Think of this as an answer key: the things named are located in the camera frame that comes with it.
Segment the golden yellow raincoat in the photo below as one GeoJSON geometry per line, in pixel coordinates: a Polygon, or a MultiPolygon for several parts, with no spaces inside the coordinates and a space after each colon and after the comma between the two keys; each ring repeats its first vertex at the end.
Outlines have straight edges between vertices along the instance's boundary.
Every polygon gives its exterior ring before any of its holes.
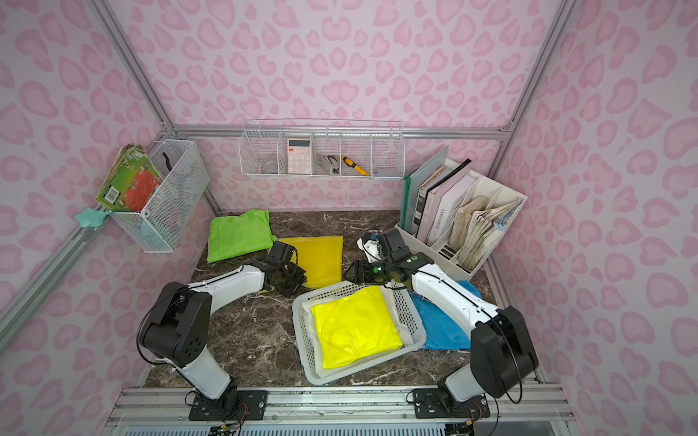
{"type": "Polygon", "coordinates": [[[300,255],[305,287],[321,289],[342,281],[343,236],[282,238],[281,242],[292,245],[300,255]]]}

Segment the green raincoat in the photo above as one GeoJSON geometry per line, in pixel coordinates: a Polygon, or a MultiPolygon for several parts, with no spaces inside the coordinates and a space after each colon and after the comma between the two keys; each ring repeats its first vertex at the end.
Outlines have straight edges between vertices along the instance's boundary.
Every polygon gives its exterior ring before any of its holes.
{"type": "Polygon", "coordinates": [[[207,261],[216,263],[270,249],[276,237],[267,210],[250,210],[240,216],[214,218],[210,225],[207,261]]]}

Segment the white plastic basket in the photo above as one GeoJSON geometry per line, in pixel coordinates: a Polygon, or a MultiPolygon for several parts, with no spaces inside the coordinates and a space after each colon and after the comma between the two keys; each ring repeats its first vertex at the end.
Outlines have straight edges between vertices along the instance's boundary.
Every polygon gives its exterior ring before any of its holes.
{"type": "Polygon", "coordinates": [[[304,327],[305,316],[303,315],[303,303],[308,303],[311,307],[318,303],[330,303],[339,300],[343,297],[347,297],[356,294],[360,290],[364,289],[363,284],[350,283],[348,281],[343,281],[341,283],[336,283],[325,288],[306,292],[302,294],[293,302],[293,323],[294,331],[296,332],[296,344],[300,356],[301,364],[304,368],[304,373],[306,379],[309,383],[313,385],[323,385],[327,383],[332,383],[336,380],[347,377],[356,372],[361,372],[368,368],[374,367],[380,363],[388,362],[392,359],[396,359],[399,356],[408,354],[409,352],[414,352],[421,349],[426,342],[426,332],[423,327],[421,318],[414,306],[412,299],[405,289],[388,289],[386,287],[381,288],[383,297],[386,299],[387,305],[390,303],[396,306],[399,312],[399,320],[408,326],[413,339],[416,344],[408,346],[404,351],[398,351],[389,356],[380,357],[375,361],[369,363],[360,364],[356,369],[349,370],[347,372],[340,372],[336,375],[330,375],[328,377],[319,377],[314,370],[314,365],[309,362],[311,357],[310,352],[313,350],[312,344],[310,343],[308,337],[306,336],[306,329],[304,327]]]}

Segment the bright yellow raincoat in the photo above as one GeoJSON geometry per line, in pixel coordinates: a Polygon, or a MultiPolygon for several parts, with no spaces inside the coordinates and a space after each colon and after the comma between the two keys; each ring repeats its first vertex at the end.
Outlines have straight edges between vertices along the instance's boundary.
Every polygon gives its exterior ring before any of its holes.
{"type": "Polygon", "coordinates": [[[402,347],[379,286],[311,307],[325,370],[402,347]]]}

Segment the blue raincoat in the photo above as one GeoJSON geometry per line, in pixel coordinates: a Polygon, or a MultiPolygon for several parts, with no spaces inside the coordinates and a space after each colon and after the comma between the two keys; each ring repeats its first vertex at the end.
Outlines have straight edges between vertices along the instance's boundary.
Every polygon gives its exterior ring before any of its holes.
{"type": "Polygon", "coordinates": [[[411,292],[413,304],[426,332],[426,350],[458,351],[471,349],[471,327],[463,329],[437,305],[415,292],[411,292]]]}

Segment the white raincoat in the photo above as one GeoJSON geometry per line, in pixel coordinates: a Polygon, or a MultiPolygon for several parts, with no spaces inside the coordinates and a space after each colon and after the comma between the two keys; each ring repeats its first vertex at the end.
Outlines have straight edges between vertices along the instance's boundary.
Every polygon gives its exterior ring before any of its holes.
{"type": "Polygon", "coordinates": [[[316,332],[316,322],[314,321],[314,316],[312,315],[311,306],[308,303],[303,303],[302,307],[303,315],[305,316],[304,327],[306,329],[306,336],[308,337],[313,348],[313,350],[310,352],[311,357],[309,358],[309,362],[314,365],[314,370],[316,371],[319,377],[326,378],[330,375],[339,374],[340,372],[354,370],[360,364],[375,361],[380,357],[389,356],[390,354],[394,354],[398,351],[404,351],[408,346],[416,344],[416,341],[413,339],[412,334],[408,329],[408,326],[399,320],[399,312],[396,309],[396,306],[390,303],[389,305],[387,305],[387,310],[390,314],[392,321],[394,322],[394,325],[396,326],[396,330],[400,336],[403,345],[399,349],[395,349],[390,352],[381,352],[381,354],[375,354],[372,356],[364,357],[349,365],[328,370],[323,367],[323,363],[325,361],[324,353],[322,351],[321,343],[316,332]]]}

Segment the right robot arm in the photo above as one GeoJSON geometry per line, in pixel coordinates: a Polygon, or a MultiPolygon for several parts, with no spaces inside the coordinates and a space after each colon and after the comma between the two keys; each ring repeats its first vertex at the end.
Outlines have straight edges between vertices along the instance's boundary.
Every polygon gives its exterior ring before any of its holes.
{"type": "Polygon", "coordinates": [[[365,233],[358,241],[365,260],[345,271],[351,283],[398,283],[440,308],[470,338],[470,361],[440,381],[455,403],[488,394],[499,399],[539,366],[523,314],[474,296],[431,257],[414,252],[396,229],[365,233]]]}

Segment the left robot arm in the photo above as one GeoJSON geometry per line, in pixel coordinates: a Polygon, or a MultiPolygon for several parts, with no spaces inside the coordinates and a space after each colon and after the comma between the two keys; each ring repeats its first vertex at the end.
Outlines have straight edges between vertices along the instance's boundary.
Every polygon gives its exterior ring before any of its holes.
{"type": "Polygon", "coordinates": [[[262,259],[207,281],[166,285],[136,336],[139,352],[153,365],[171,365],[193,387],[201,406],[231,415],[238,409],[236,384],[208,350],[210,317],[246,295],[263,290],[296,294],[306,282],[296,247],[275,241],[262,259]]]}

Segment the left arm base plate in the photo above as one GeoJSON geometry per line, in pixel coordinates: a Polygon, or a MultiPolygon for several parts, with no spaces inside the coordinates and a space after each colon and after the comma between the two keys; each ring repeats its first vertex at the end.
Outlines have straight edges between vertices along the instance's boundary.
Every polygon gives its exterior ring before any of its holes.
{"type": "Polygon", "coordinates": [[[189,421],[262,421],[269,392],[228,390],[216,400],[197,393],[189,421]]]}

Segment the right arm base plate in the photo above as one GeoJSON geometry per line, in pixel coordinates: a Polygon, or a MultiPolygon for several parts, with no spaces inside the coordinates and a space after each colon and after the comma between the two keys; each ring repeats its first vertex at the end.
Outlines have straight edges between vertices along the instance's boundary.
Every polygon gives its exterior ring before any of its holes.
{"type": "Polygon", "coordinates": [[[415,388],[405,397],[414,406],[417,419],[463,418],[479,420],[491,416],[483,395],[458,401],[445,388],[415,388]]]}

